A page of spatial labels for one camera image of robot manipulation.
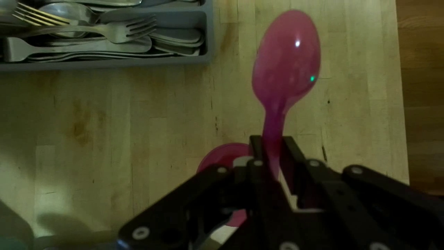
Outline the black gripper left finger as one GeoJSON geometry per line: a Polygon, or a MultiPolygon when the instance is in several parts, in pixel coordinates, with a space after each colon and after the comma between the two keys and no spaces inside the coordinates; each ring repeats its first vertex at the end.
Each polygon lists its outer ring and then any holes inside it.
{"type": "Polygon", "coordinates": [[[130,220],[119,231],[119,250],[202,250],[242,210],[246,220],[217,250],[264,250],[252,171],[263,173],[264,163],[212,165],[130,220]]]}

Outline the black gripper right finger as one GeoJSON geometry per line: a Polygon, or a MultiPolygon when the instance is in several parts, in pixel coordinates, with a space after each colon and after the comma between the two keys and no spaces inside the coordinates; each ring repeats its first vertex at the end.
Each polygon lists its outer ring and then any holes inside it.
{"type": "Polygon", "coordinates": [[[338,173],[281,141],[280,167],[291,194],[270,183],[260,219],[270,242],[299,250],[444,250],[444,202],[360,165],[338,173]]]}

